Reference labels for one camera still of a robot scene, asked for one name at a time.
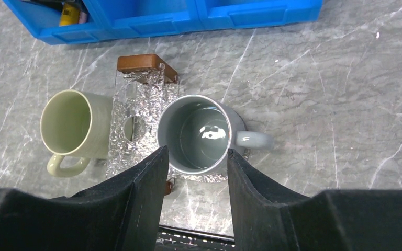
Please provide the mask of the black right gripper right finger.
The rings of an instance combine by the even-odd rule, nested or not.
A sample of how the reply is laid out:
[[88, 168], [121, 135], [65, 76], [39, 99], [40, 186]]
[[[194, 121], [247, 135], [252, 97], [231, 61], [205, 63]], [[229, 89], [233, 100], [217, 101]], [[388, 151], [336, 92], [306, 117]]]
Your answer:
[[402, 190], [324, 190], [307, 197], [227, 157], [237, 250], [402, 250]]

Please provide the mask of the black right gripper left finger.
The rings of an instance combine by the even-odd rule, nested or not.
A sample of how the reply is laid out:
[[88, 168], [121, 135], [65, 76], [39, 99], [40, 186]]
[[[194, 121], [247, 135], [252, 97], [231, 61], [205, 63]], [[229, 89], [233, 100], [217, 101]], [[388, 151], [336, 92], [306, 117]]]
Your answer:
[[0, 188], [0, 250], [154, 250], [169, 150], [71, 197]]

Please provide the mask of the cream ceramic mug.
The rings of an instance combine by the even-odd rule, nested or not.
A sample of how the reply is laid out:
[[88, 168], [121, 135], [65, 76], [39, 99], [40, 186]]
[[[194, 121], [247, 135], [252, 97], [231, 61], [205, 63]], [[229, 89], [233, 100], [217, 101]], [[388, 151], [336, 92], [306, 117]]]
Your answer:
[[82, 173], [91, 159], [106, 159], [113, 99], [66, 89], [46, 104], [40, 119], [41, 138], [52, 152], [47, 171], [54, 177]]

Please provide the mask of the grey ceramic mug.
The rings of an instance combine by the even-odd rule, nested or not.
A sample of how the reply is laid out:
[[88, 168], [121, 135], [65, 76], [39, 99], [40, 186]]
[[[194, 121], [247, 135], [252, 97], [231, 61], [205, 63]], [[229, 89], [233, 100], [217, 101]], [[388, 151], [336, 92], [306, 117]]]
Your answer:
[[169, 165], [185, 175], [213, 175], [227, 166], [229, 149], [272, 150], [272, 136], [248, 131], [232, 108], [203, 95], [186, 95], [161, 113], [156, 131], [158, 146], [169, 149]]

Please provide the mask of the yellow toothpaste tube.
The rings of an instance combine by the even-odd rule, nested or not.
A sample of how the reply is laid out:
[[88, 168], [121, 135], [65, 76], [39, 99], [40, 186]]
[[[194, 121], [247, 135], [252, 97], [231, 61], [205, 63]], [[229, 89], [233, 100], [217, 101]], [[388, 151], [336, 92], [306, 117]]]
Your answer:
[[61, 16], [59, 19], [59, 26], [69, 26], [79, 23], [80, 10], [70, 3], [64, 3]]

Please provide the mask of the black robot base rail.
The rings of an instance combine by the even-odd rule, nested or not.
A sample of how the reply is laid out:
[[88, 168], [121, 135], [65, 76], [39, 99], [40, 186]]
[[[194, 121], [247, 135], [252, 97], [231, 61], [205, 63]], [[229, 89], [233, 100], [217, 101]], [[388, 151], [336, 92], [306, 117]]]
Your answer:
[[236, 250], [232, 236], [160, 225], [155, 250]]

